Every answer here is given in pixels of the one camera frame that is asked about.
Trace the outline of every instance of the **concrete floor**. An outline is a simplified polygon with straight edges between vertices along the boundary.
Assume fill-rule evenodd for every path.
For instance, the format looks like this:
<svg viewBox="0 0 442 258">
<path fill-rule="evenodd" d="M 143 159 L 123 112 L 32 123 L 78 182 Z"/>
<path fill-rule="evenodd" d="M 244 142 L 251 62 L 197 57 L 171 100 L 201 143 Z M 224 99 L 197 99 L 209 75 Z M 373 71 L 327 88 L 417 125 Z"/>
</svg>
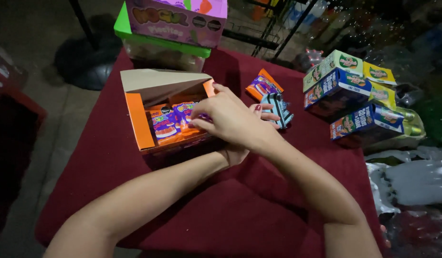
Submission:
<svg viewBox="0 0 442 258">
<path fill-rule="evenodd" d="M 84 0 L 80 3 L 87 17 L 98 14 L 116 17 L 123 1 Z M 100 94 L 65 84 L 51 66 L 60 44 L 68 38 L 82 36 L 67 0 L 0 0 L 0 45 L 16 64 L 28 71 L 24 93 L 48 111 L 19 197 L 11 207 L 0 236 L 0 258 L 36 258 L 44 252 L 34 238 L 35 222 Z M 237 45 L 235 50 L 250 54 L 252 48 L 250 45 L 238 49 Z M 137 254 L 138 250 L 117 248 L 115 257 Z"/>
</svg>

